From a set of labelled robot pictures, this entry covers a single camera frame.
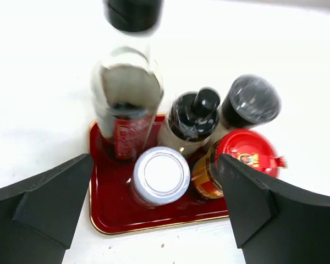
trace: red tray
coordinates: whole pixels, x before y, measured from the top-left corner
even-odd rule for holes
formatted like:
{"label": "red tray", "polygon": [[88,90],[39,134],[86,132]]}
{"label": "red tray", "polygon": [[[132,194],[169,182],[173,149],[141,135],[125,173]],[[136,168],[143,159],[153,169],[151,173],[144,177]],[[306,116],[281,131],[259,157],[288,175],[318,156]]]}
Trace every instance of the red tray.
{"label": "red tray", "polygon": [[[148,147],[155,146],[164,114],[155,119]],[[228,217],[224,198],[203,200],[190,184],[178,201],[153,209],[136,203],[129,179],[135,161],[117,161],[102,147],[103,140],[96,122],[90,126],[90,153],[94,169],[90,181],[90,218],[93,226],[104,234],[176,226],[180,224]],[[188,160],[190,167],[204,153],[197,152]]]}

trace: metal lid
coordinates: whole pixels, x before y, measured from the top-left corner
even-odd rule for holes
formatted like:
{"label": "metal lid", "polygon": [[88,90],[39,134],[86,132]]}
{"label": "metal lid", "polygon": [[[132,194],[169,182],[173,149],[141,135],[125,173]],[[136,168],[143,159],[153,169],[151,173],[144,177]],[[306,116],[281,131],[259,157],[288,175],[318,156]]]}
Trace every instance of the metal lid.
{"label": "metal lid", "polygon": [[164,205],[179,199],[190,183],[185,158],[169,147],[153,147],[137,160],[133,171],[137,193],[147,202]]}

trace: black bottle cap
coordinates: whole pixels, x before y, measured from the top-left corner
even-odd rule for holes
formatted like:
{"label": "black bottle cap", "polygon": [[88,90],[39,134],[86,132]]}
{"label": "black bottle cap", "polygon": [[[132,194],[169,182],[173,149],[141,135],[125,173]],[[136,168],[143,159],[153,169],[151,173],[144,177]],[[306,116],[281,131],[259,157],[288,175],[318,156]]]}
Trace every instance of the black bottle cap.
{"label": "black bottle cap", "polygon": [[274,120],[280,113],[281,101],[265,79],[242,75],[233,82],[221,110],[230,126],[251,128]]}
{"label": "black bottle cap", "polygon": [[198,117],[205,118],[220,105],[220,96],[212,88],[205,87],[199,90],[191,104],[191,111]]}
{"label": "black bottle cap", "polygon": [[117,30],[143,32],[156,26],[161,5],[162,0],[104,0],[104,11]]}

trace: red label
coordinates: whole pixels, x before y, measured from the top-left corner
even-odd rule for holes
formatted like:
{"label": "red label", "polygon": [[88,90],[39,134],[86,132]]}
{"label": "red label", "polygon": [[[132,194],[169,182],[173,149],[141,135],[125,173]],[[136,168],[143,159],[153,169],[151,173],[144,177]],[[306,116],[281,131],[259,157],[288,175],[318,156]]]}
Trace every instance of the red label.
{"label": "red label", "polygon": [[137,157],[146,141],[152,115],[134,120],[115,121],[115,156],[120,160]]}

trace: soy sauce bottle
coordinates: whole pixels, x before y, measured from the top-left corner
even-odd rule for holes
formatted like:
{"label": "soy sauce bottle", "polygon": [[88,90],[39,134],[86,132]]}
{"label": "soy sauce bottle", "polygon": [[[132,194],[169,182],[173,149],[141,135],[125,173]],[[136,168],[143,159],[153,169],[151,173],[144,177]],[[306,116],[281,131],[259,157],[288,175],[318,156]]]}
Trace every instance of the soy sauce bottle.
{"label": "soy sauce bottle", "polygon": [[232,83],[218,111],[219,125],[203,146],[205,151],[232,130],[273,121],[281,111],[281,100],[274,86],[264,78],[245,74]]}
{"label": "soy sauce bottle", "polygon": [[188,92],[174,101],[158,134],[158,145],[170,147],[184,157],[199,149],[219,122],[219,94],[212,88]]}

